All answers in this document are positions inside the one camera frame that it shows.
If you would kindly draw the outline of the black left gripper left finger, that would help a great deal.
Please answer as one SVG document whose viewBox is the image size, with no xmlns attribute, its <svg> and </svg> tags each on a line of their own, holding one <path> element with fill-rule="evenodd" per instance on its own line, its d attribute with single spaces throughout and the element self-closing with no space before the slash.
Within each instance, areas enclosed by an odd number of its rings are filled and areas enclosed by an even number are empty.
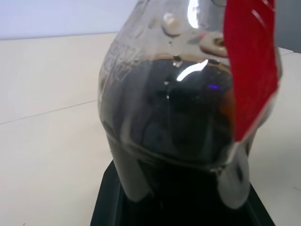
<svg viewBox="0 0 301 226">
<path fill-rule="evenodd" d="M 94 212 L 92 226 L 129 226 L 127 198 L 114 162 L 103 174 Z"/>
</svg>

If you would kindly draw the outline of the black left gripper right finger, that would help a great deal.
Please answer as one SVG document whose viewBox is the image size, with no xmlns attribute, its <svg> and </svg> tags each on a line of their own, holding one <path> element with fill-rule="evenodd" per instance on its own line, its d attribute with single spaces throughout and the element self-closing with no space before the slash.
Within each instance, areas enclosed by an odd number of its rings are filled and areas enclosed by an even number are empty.
<svg viewBox="0 0 301 226">
<path fill-rule="evenodd" d="M 236 226 L 275 226 L 254 187 L 250 185 L 250 192 L 245 204 L 236 211 Z"/>
</svg>

